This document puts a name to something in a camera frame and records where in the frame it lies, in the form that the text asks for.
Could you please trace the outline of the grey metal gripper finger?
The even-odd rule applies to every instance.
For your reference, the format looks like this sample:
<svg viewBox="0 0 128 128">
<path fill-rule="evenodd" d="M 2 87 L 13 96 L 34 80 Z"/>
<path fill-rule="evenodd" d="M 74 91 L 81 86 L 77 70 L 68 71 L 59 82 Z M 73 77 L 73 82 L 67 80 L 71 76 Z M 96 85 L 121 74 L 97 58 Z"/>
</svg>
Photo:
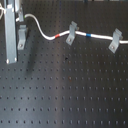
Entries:
<svg viewBox="0 0 128 128">
<path fill-rule="evenodd" d="M 24 21 L 24 16 L 23 16 L 23 8 L 22 8 L 22 0 L 15 0 L 15 12 L 18 14 L 20 22 Z"/>
<path fill-rule="evenodd" d="M 14 0 L 4 0 L 5 13 L 5 39 L 7 64 L 17 61 L 16 49 L 16 23 L 15 23 L 15 2 Z"/>
</svg>

